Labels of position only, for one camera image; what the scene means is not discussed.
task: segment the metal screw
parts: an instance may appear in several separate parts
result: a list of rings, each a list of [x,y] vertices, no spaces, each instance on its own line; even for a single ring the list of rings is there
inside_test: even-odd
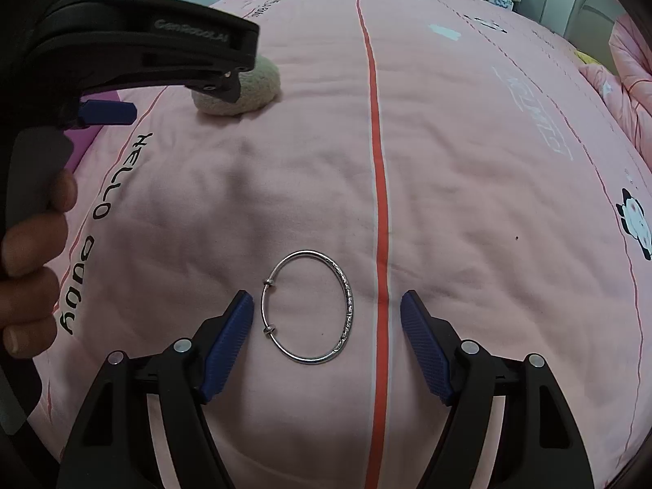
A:
[[[109,364],[120,364],[125,358],[125,354],[122,351],[113,351],[108,358],[106,359]]]
[[[533,355],[529,356],[529,359],[527,359],[530,364],[532,364],[535,368],[542,368],[543,366],[546,365],[545,359],[541,355],[537,355],[536,353]]]
[[[177,352],[186,352],[192,347],[192,342],[188,338],[181,338],[174,343],[174,350]]]
[[[480,351],[480,346],[476,344],[473,340],[466,340],[462,342],[462,351],[467,355],[475,355]]]

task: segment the blue gripper pad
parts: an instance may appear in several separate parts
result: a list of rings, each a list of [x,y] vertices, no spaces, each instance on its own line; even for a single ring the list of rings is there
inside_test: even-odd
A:
[[[79,105],[77,117],[85,126],[89,125],[131,125],[136,121],[138,111],[133,103],[122,101],[101,101],[89,99]]]
[[[226,379],[236,363],[253,322],[253,298],[244,293],[215,339],[204,363],[204,380],[200,391],[210,401],[224,389]]]
[[[401,299],[401,324],[412,345],[430,393],[438,396],[442,403],[450,406],[455,392],[451,385],[451,367],[443,349],[425,318],[428,314],[419,308],[410,292]]]

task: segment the pink blanket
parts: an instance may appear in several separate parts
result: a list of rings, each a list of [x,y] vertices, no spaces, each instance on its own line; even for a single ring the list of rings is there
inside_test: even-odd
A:
[[[579,71],[652,168],[652,51],[629,16],[615,23],[609,46],[620,78],[600,64]]]
[[[282,95],[218,119],[183,87],[121,93],[139,120],[102,129],[84,156],[68,247],[51,264],[60,329],[37,359],[31,418],[50,450],[109,352],[161,351],[311,248],[350,279],[351,336],[338,358],[302,366],[256,315],[205,408],[237,488],[416,487],[448,411],[401,329],[409,289],[495,355],[546,357],[604,487],[652,420],[652,262],[633,235],[652,173],[573,47],[481,0],[216,7],[260,23]],[[344,313],[311,260],[288,265],[270,300],[279,338],[304,355],[333,346]],[[166,487],[178,487],[155,401],[151,418]]]

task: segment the silver bangle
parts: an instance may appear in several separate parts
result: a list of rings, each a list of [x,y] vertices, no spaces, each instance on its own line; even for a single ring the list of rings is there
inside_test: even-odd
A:
[[[267,315],[265,314],[265,307],[267,301],[266,297],[267,297],[268,288],[274,286],[275,284],[274,280],[278,275],[278,272],[286,264],[288,264],[288,262],[299,258],[317,259],[318,261],[323,262],[328,268],[330,268],[331,271],[333,271],[333,274],[337,276],[341,285],[341,290],[344,292],[344,297],[346,299],[346,319],[344,320],[344,329],[341,332],[340,339],[337,341],[337,344],[335,344],[334,348],[332,348],[329,352],[325,353],[320,357],[314,357],[314,358],[300,357],[299,355],[295,355],[294,353],[288,351],[288,349],[284,348],[283,345],[278,341],[278,339],[276,339],[276,335],[275,335],[276,326],[273,323],[267,322]],[[263,329],[263,333],[265,333],[266,336],[272,339],[272,341],[276,344],[276,347],[280,349],[280,351],[287,358],[292,359],[295,362],[299,362],[300,364],[324,364],[324,362],[328,362],[340,354],[340,351],[342,350],[342,348],[344,348],[346,341],[349,338],[349,333],[351,332],[351,325],[353,324],[353,292],[351,291],[351,285],[349,284],[349,280],[346,278],[346,275],[335,261],[325,256],[323,253],[320,253],[315,250],[302,249],[299,251],[295,251],[294,253],[289,254],[286,258],[282,259],[282,261],[274,267],[274,270],[272,270],[272,273],[269,274],[269,277],[265,281],[263,281],[263,284],[265,286],[263,286],[263,294],[260,297],[260,312],[263,317],[263,324],[265,325],[265,328]]]

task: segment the red stripe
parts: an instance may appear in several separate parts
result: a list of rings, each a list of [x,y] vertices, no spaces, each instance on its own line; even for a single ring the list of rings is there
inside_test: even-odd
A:
[[[52,424],[52,397],[50,395],[50,379],[48,379],[48,419]]]
[[[451,7],[449,7],[446,3],[442,2],[441,0],[437,0],[437,1],[438,1],[439,3],[441,3],[441,4],[443,4],[444,6],[448,7],[451,11],[455,12],[455,14],[457,14],[457,16],[459,16],[460,18],[462,18],[461,14],[459,14],[457,11],[455,11],[454,9],[452,9]],[[642,363],[642,361],[643,361],[643,343],[644,343],[644,341],[645,341],[645,340],[644,340],[644,336],[643,336],[643,324],[642,324],[642,322],[641,322],[641,312],[640,312],[640,310],[639,310],[639,308],[638,308],[638,285],[637,285],[637,279],[636,279],[636,276],[634,275],[634,267],[633,267],[633,265],[632,265],[632,258],[630,257],[630,255],[629,255],[629,250],[628,250],[628,248],[627,248],[627,237],[626,237],[626,235],[625,235],[625,233],[623,232],[623,229],[622,229],[622,227],[621,227],[620,216],[618,215],[618,213],[617,213],[616,210],[615,210],[614,203],[612,202],[611,197],[610,197],[609,194],[607,193],[607,189],[606,189],[606,187],[605,187],[605,185],[604,185],[604,181],[602,180],[602,175],[600,174],[600,171],[598,170],[598,168],[596,167],[596,165],[595,165],[593,159],[591,158],[591,155],[589,154],[589,151],[588,151],[588,149],[586,148],[586,145],[584,145],[584,143],[582,143],[582,140],[579,139],[579,136],[578,136],[577,133],[575,132],[575,129],[573,129],[573,127],[571,126],[570,122],[568,121],[568,118],[566,117],[566,115],[564,114],[564,112],[562,111],[562,109],[559,107],[559,105],[558,105],[557,103],[555,103],[555,101],[552,99],[552,97],[550,97],[548,94],[544,93],[544,91],[541,90],[540,86],[539,86],[537,83],[535,83],[535,82],[532,80],[532,78],[530,78],[530,77],[527,75],[527,73],[526,73],[525,71],[523,71],[523,69],[522,69],[522,68],[521,68],[521,67],[516,63],[516,61],[514,61],[514,59],[512,59],[509,55],[507,55],[506,52],[504,52],[503,49],[501,49],[501,47],[500,47],[499,45],[497,45],[496,43],[494,43],[494,42],[493,42],[493,41],[492,41],[492,40],[491,40],[487,35],[485,35],[483,32],[479,31],[479,30],[478,30],[478,29],[477,29],[477,28],[476,28],[472,23],[470,23],[468,20],[466,20],[466,22],[471,26],[472,29],[474,29],[474,31],[476,31],[476,32],[478,32],[479,34],[481,34],[481,35],[482,35],[484,38],[486,38],[486,39],[487,39],[491,44],[493,44],[496,48],[498,48],[498,50],[500,50],[500,52],[501,52],[505,57],[507,57],[507,58],[512,62],[512,64],[514,64],[514,66],[516,66],[516,67],[520,70],[520,72],[523,73],[523,75],[525,75],[525,77],[527,77],[527,79],[528,79],[532,84],[534,84],[534,86],[536,86],[536,87],[539,89],[539,91],[540,91],[543,95],[545,95],[545,96],[550,100],[550,102],[551,102],[553,105],[555,105],[555,108],[557,109],[557,112],[559,112],[559,114],[563,117],[564,121],[566,122],[566,125],[568,125],[568,128],[570,129],[570,131],[571,131],[571,132],[573,133],[573,135],[575,136],[575,139],[579,142],[579,144],[580,144],[580,145],[582,146],[582,148],[584,149],[584,153],[586,154],[586,157],[587,157],[587,158],[589,159],[589,161],[591,162],[591,165],[593,166],[593,168],[594,168],[594,170],[595,170],[595,174],[596,174],[596,176],[598,177],[598,180],[600,181],[600,184],[601,184],[601,186],[602,186],[602,191],[604,192],[604,196],[605,196],[606,199],[608,200],[608,202],[609,202],[609,206],[611,207],[612,212],[614,213],[614,217],[615,217],[615,220],[616,220],[616,225],[617,225],[617,227],[618,227],[618,232],[620,232],[620,235],[623,237],[623,245],[624,245],[624,247],[625,247],[625,255],[627,256],[627,261],[629,262],[629,274],[630,274],[630,276],[631,276],[631,278],[632,278],[632,283],[633,283],[633,285],[634,285],[634,308],[635,308],[636,311],[637,311],[638,330],[639,330],[639,332],[640,332],[641,342],[640,342],[640,345],[638,346],[638,367],[637,367],[638,385],[637,385],[637,396],[636,396],[636,399],[634,400],[634,413],[632,414],[632,423],[631,423],[631,425],[630,425],[630,427],[629,427],[629,436],[628,436],[628,438],[627,438],[627,442],[625,443],[625,450],[623,450],[623,453],[620,455],[620,458],[618,459],[618,464],[616,465],[616,468],[617,468],[618,465],[620,465],[620,462],[622,461],[623,455],[625,454],[625,452],[627,452],[627,448],[629,447],[629,442],[630,442],[630,440],[632,439],[632,433],[633,433],[633,431],[634,431],[634,419],[635,419],[635,417],[636,417],[636,415],[637,415],[638,395],[639,395],[639,391],[640,391],[640,388],[641,388],[641,363]]]
[[[376,200],[378,212],[378,237],[376,245],[376,277],[378,281],[377,331],[376,331],[376,391],[374,398],[374,421],[371,433],[371,447],[367,463],[364,489],[376,489],[380,477],[385,446],[385,419],[387,416],[387,381],[389,375],[389,286],[387,282],[387,262],[389,257],[389,208],[387,205],[387,184],[385,183],[385,162],[380,140],[380,113],[378,108],[378,86],[376,79],[376,60],[369,41],[369,33],[364,25],[360,10],[360,0],[356,8],[360,27],[364,35],[369,61],[369,99],[371,109],[371,144],[376,176]]]
[[[649,79],[639,79],[638,81],[634,81],[634,84],[632,84],[629,88],[627,88],[627,91],[629,93],[632,93],[632,89],[638,84],[638,83],[652,83]]]
[[[636,105],[636,107],[634,108],[634,113],[637,115],[637,124],[634,125],[634,148],[635,148],[638,152],[641,152],[641,149],[640,149],[640,146],[639,146],[639,145],[640,145],[640,139],[638,139],[638,143],[637,143],[637,132],[639,132],[638,129],[640,128],[640,127],[638,126],[638,113],[637,113],[637,107],[638,107],[638,105]]]
[[[134,132],[138,129],[138,126],[141,124],[142,120],[145,119],[149,113],[152,111],[152,108],[154,108],[154,105],[156,102],[159,100],[159,97],[161,97],[161,94],[167,90],[167,86],[163,88],[159,94],[154,98],[154,101],[152,101],[152,104],[149,106],[148,111],[145,112],[143,115],[141,115],[140,119],[138,120],[138,123],[136,123],[136,126],[134,129],[131,131],[129,134],[129,138],[125,141],[125,144],[122,146],[122,149],[120,149],[120,154],[118,155],[117,159],[115,160],[115,163],[109,168],[108,171],[106,171],[106,174],[104,175],[104,178],[102,179],[102,184],[100,184],[100,190],[97,193],[97,197],[100,196],[100,193],[102,193],[102,188],[104,187],[104,183],[111,173],[111,170],[120,163],[120,160],[123,157],[123,154],[125,153],[125,149],[127,145],[129,145],[129,142],[131,141],[132,136],[134,135]],[[73,242],[73,245],[70,247],[70,250],[68,251],[68,269],[66,270],[66,273],[63,274],[63,277],[61,278],[61,285],[59,287],[59,299],[57,299],[57,302],[54,304],[54,309],[52,310],[52,313],[55,314],[57,310],[59,310],[59,301],[61,300],[61,291],[63,290],[63,286],[66,282],[66,278],[70,274],[70,263],[73,260],[73,250],[76,248],[77,244],[79,243],[79,238],[82,235],[82,230],[84,229],[84,225],[86,224],[86,220],[88,219],[88,216],[90,215],[90,210],[86,213],[86,217],[84,217],[83,222],[81,223],[81,226],[79,227],[79,231],[77,232],[77,236],[75,237],[75,240]]]

